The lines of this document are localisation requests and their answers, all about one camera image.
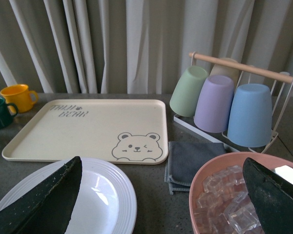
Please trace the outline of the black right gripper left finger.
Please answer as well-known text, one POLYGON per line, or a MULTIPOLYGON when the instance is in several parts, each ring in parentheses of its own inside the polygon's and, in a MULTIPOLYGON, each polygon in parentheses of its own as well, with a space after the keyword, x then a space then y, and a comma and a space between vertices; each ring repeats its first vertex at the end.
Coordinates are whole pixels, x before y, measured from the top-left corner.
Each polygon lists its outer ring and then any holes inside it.
POLYGON ((0 234, 63 234, 80 190, 82 161, 76 156, 0 211, 0 234))

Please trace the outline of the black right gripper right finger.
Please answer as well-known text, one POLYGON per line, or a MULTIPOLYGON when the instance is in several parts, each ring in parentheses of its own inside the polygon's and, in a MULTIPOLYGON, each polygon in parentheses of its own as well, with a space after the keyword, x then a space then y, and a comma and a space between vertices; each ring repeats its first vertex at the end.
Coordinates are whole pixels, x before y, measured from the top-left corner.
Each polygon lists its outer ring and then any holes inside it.
POLYGON ((243 176, 266 234, 293 234, 293 184, 248 157, 243 176))

